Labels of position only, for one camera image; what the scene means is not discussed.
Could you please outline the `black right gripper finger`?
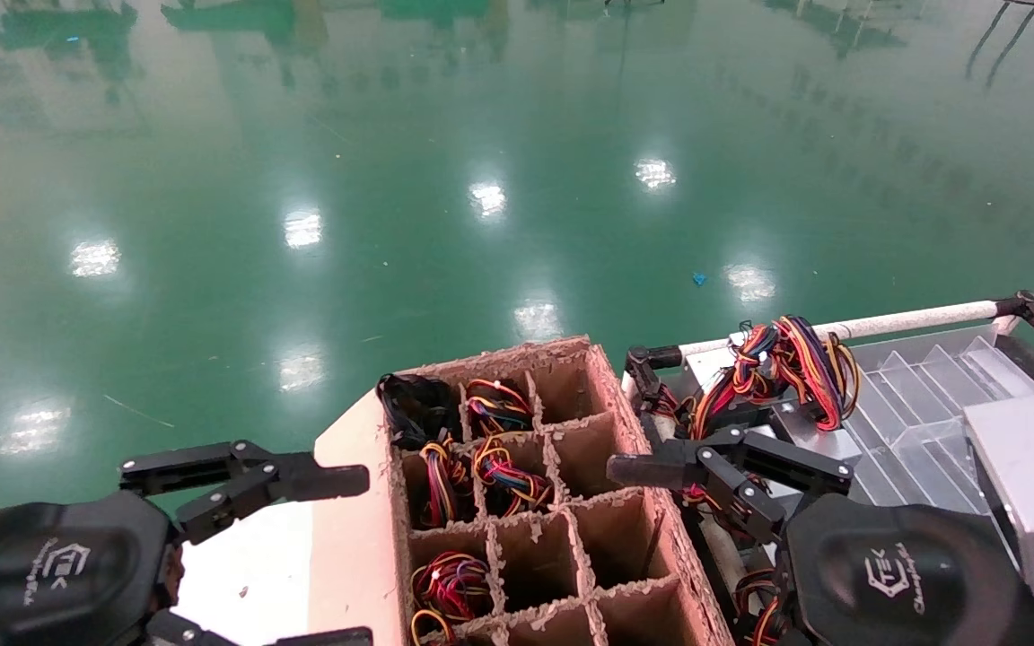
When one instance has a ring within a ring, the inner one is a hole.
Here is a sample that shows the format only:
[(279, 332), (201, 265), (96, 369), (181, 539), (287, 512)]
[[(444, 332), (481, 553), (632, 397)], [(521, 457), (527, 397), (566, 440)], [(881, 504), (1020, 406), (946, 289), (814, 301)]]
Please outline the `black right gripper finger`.
[(716, 519), (756, 543), (776, 543), (786, 511), (751, 475), (819, 498), (849, 494), (854, 468), (841, 459), (742, 430), (718, 431), (701, 441), (669, 439), (653, 454), (614, 454), (607, 461), (610, 481), (678, 492), (706, 504)]

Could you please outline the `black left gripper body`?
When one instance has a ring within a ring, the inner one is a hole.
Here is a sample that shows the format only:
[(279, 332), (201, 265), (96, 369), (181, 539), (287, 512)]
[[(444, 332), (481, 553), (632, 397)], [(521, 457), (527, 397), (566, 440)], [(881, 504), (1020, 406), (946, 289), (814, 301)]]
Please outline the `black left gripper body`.
[(136, 645), (177, 602), (180, 544), (128, 492), (0, 510), (0, 645)]

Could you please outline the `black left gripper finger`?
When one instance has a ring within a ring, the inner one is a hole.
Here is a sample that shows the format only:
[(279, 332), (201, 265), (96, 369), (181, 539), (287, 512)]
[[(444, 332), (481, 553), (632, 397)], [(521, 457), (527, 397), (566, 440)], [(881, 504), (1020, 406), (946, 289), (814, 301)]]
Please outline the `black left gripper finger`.
[(363, 465), (322, 467), (310, 451), (274, 453), (241, 439), (128, 459), (119, 486), (143, 498), (208, 488), (176, 511), (181, 535), (197, 545), (272, 503), (361, 495), (370, 473)]
[[(230, 641), (224, 635), (201, 628), (196, 622), (169, 610), (149, 618), (147, 643), (148, 645), (238, 645), (238, 642)], [(269, 645), (373, 645), (373, 634), (370, 628), (327, 630), (292, 635), (270, 642)]]

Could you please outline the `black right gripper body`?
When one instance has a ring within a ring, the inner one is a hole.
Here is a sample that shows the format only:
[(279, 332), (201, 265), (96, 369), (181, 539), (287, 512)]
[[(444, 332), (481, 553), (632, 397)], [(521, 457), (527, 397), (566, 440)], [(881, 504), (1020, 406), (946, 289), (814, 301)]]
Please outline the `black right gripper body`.
[(781, 589), (813, 645), (1000, 645), (1030, 594), (985, 516), (822, 496), (784, 525)]

